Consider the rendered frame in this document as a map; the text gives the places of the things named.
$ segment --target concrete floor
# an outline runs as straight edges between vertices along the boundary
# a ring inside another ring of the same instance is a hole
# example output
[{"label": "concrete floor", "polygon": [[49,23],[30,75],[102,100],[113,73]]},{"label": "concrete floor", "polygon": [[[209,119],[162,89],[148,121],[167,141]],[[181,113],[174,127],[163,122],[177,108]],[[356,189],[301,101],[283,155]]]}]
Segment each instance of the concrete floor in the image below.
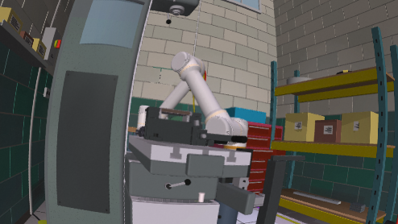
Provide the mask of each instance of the concrete floor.
[{"label": "concrete floor", "polygon": [[[46,220],[46,201],[34,212],[34,214],[40,220]],[[257,220],[257,215],[259,214],[258,209],[254,208],[253,213],[249,215],[244,215],[239,213],[238,220],[236,224],[255,224]],[[276,217],[275,224],[327,224],[327,222],[319,221],[315,218],[311,218],[305,216],[303,214],[299,214],[297,212],[291,211],[289,209],[285,209],[283,207],[278,208],[278,216]],[[31,216],[25,224],[37,224],[37,219],[34,216]]]}]

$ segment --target storage shelf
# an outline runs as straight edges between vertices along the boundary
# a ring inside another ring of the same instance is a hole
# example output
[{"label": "storage shelf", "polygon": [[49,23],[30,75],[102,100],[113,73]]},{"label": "storage shelf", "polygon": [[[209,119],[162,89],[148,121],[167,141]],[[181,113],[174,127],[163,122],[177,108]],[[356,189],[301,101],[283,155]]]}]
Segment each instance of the storage shelf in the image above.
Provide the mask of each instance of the storage shelf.
[{"label": "storage shelf", "polygon": [[[328,223],[351,224],[366,222],[368,208],[365,208],[365,211],[362,213],[358,213],[350,210],[350,203],[342,201],[342,204],[334,205],[293,194],[295,191],[297,190],[282,189],[280,196],[281,207]],[[383,220],[385,216],[386,214],[383,211],[379,211],[376,220]]]},{"label": "storage shelf", "polygon": [[3,20],[0,24],[0,42],[31,66],[41,68],[46,68],[48,66],[47,62],[41,58],[20,35],[18,35],[17,31],[15,31],[8,22]]},{"label": "storage shelf", "polygon": [[[392,158],[394,146],[387,146],[387,157]],[[338,156],[376,158],[376,144],[357,143],[309,143],[293,141],[272,141],[272,150],[299,151]]]},{"label": "storage shelf", "polygon": [[[386,73],[388,91],[394,91],[394,77]],[[293,94],[298,102],[311,102],[340,97],[377,93],[376,67],[342,73],[275,88],[276,96]]]}]

